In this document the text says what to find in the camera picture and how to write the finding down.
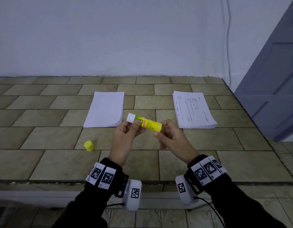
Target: yellow glue stick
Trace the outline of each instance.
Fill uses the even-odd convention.
[[[158,131],[158,132],[160,132],[160,130],[161,130],[161,127],[162,127],[161,123],[154,122],[152,120],[140,117],[140,116],[135,115],[135,114],[129,113],[126,121],[130,122],[130,123],[133,123],[136,119],[140,120],[140,126],[141,127],[144,127],[146,129],[153,130],[153,131]]]

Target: gray door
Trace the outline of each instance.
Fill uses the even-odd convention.
[[[266,138],[293,133],[293,1],[235,96]]]

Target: white paper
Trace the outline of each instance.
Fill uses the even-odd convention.
[[[122,121],[124,92],[95,92],[83,127],[113,127]]]
[[[179,128],[209,129],[217,126],[203,93],[173,93],[174,106]]]

